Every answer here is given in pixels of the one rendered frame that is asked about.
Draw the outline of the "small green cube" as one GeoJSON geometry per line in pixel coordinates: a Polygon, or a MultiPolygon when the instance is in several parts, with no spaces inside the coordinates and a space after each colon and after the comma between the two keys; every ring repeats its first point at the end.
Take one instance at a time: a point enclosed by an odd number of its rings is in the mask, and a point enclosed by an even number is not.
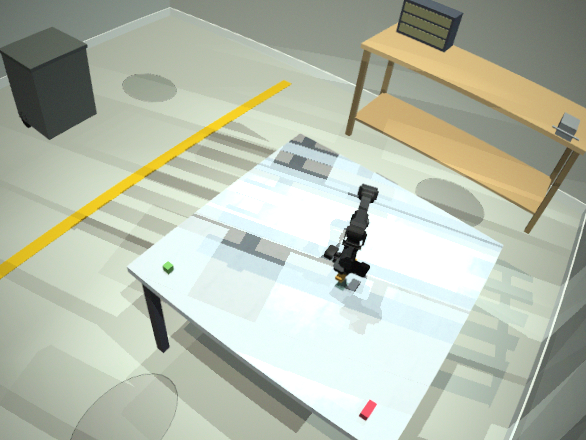
{"type": "Polygon", "coordinates": [[[163,271],[165,273],[167,273],[168,275],[174,271],[174,265],[172,263],[170,263],[169,261],[167,261],[164,265],[162,265],[163,271]]]}

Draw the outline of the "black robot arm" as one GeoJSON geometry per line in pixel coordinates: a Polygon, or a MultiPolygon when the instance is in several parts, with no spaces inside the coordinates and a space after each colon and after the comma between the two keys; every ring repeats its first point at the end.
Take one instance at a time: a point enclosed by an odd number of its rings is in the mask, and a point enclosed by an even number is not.
{"type": "Polygon", "coordinates": [[[374,200],[377,200],[379,193],[378,187],[364,183],[359,186],[358,198],[361,200],[361,202],[358,210],[355,210],[354,214],[352,214],[350,226],[347,226],[342,242],[342,245],[344,245],[342,254],[340,254],[337,261],[333,265],[334,271],[341,275],[350,274],[352,268],[355,265],[358,251],[361,251],[361,247],[364,246],[367,237],[365,229],[370,223],[368,219],[369,215],[367,214],[368,207],[370,203],[373,203],[374,200]],[[347,237],[346,240],[345,237],[347,237]]]}

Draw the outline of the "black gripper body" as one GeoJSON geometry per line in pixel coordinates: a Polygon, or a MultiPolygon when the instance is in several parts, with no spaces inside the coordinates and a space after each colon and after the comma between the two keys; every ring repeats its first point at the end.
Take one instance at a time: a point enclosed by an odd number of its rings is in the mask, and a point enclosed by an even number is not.
{"type": "MultiPolygon", "coordinates": [[[[329,260],[332,260],[333,256],[335,256],[333,261],[336,262],[337,259],[338,259],[338,257],[340,256],[340,254],[337,253],[337,251],[339,251],[339,248],[338,247],[336,247],[334,245],[330,245],[327,248],[327,250],[325,251],[324,257],[327,258],[327,259],[329,259],[329,260]]],[[[367,274],[367,272],[369,271],[369,269],[370,269],[370,265],[368,265],[368,264],[366,264],[364,262],[361,262],[360,263],[357,260],[355,261],[355,265],[352,268],[352,270],[355,272],[355,274],[358,275],[358,276],[360,276],[360,277],[362,277],[362,278],[367,274]]]]}

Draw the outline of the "red rectangular block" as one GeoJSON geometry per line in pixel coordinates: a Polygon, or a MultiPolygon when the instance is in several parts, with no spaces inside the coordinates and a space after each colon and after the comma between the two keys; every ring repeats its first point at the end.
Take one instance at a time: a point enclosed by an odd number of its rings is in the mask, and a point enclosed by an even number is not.
{"type": "Polygon", "coordinates": [[[369,400],[369,402],[367,402],[364,409],[359,414],[359,417],[363,418],[366,421],[369,415],[372,413],[373,409],[376,407],[376,405],[377,404],[374,401],[369,400]]]}

